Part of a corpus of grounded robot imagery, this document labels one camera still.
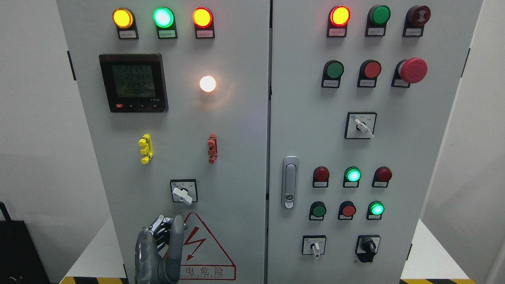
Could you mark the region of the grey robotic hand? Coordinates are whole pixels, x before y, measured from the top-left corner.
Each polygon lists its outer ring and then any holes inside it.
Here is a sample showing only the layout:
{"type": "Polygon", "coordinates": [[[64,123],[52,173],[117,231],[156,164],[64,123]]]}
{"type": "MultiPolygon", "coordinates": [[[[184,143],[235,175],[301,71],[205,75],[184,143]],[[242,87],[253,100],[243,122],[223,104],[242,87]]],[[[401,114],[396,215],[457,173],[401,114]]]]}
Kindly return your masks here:
{"type": "Polygon", "coordinates": [[[179,282],[184,230],[180,215],[160,215],[149,228],[143,228],[135,247],[136,284],[176,284],[179,282]]]}

